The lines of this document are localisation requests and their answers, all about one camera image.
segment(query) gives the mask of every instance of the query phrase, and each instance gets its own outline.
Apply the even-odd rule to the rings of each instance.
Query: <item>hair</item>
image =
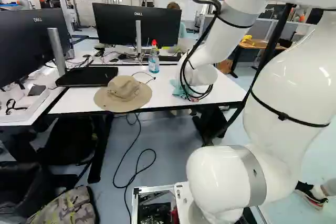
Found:
[[[176,2],[170,2],[167,5],[167,9],[181,10],[180,6]]]

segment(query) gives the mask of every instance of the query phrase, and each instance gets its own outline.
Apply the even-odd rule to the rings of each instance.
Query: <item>water bottle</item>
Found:
[[[157,54],[156,40],[152,41],[151,54],[148,58],[148,70],[151,73],[158,73],[160,71],[160,61]]]

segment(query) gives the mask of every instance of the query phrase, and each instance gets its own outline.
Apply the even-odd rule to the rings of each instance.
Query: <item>yellow object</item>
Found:
[[[244,35],[242,42],[246,42],[247,39],[252,39],[252,35]]]

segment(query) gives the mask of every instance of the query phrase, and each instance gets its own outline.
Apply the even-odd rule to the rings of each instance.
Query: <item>camouflage backpack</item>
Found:
[[[26,224],[97,224],[89,190],[86,186],[80,186],[61,194],[30,216]]]

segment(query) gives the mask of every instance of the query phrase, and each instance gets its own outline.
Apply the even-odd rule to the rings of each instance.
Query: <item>sock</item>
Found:
[[[326,198],[326,195],[324,195],[320,185],[314,186],[310,191],[316,199]]]

